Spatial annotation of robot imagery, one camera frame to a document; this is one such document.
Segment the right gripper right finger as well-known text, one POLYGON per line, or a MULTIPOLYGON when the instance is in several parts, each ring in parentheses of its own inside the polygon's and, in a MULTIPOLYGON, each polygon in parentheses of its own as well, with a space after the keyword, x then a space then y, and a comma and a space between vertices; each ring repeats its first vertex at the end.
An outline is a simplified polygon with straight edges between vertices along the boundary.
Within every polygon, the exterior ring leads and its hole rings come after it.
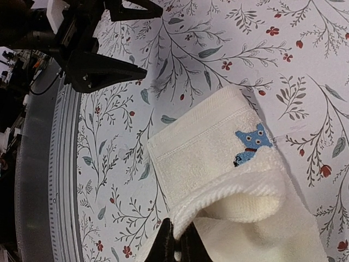
POLYGON ((191 223, 181 236, 180 247, 183 262, 212 262, 194 223, 191 223))

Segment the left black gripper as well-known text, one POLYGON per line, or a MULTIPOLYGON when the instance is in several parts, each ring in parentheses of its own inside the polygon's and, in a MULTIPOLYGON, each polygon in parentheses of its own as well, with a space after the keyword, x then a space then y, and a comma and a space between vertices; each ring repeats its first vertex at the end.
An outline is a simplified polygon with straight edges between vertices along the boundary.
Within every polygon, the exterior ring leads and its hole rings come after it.
MULTIPOLYGON (((129 1, 143 9, 109 1, 111 21, 160 18, 163 8, 149 0, 129 1)), ((48 29, 38 33, 38 50, 65 67, 76 92, 95 92, 111 85, 144 79, 147 71, 132 63, 97 54, 94 31, 107 9, 106 1, 46 1, 48 29)))

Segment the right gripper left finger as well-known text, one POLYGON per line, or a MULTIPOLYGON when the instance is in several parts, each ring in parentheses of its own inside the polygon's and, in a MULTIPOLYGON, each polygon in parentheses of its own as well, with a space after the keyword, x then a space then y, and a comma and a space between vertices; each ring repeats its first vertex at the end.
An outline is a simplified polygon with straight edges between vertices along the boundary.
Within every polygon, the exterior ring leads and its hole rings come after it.
POLYGON ((159 228, 145 262, 174 262, 176 241, 173 237, 173 224, 165 218, 159 228))

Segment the cream white towel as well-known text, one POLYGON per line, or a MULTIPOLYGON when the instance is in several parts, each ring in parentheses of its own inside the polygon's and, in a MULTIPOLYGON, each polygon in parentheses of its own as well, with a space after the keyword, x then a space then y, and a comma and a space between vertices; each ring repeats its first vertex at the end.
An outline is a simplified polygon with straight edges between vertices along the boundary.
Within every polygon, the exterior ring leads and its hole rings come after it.
POLYGON ((181 261, 194 223, 212 261, 327 261, 268 130, 226 86, 148 140, 181 261))

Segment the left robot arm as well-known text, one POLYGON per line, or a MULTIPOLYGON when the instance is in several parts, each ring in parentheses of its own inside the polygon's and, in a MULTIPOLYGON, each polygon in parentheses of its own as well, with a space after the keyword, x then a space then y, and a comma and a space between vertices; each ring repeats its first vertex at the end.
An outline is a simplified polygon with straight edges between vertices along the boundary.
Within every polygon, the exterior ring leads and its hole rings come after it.
POLYGON ((98 54, 93 36, 105 10, 112 21, 161 17, 151 1, 135 1, 141 10, 125 8, 122 1, 64 1, 52 8, 63 21, 54 31, 48 8, 33 8, 33 1, 1 1, 1 46, 33 49, 53 57, 75 91, 92 93, 113 84, 144 79, 146 70, 135 64, 98 54))

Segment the floral tablecloth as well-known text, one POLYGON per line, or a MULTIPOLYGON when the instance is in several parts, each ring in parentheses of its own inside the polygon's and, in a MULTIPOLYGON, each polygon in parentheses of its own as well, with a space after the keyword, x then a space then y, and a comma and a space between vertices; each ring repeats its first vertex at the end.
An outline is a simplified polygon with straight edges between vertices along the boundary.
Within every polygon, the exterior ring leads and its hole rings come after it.
POLYGON ((170 204, 147 140, 232 85, 267 124, 316 217, 348 261, 348 1, 160 1, 161 19, 112 22, 101 54, 144 80, 81 97, 77 200, 83 261, 133 261, 170 204))

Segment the front aluminium rail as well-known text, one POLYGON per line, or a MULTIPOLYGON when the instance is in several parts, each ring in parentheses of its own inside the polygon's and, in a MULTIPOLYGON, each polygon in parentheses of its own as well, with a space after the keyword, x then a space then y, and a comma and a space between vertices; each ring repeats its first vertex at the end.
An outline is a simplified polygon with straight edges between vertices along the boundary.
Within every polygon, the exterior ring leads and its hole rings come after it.
POLYGON ((15 225, 23 261, 82 261, 77 206, 81 96, 52 62, 29 96, 17 153, 15 225))

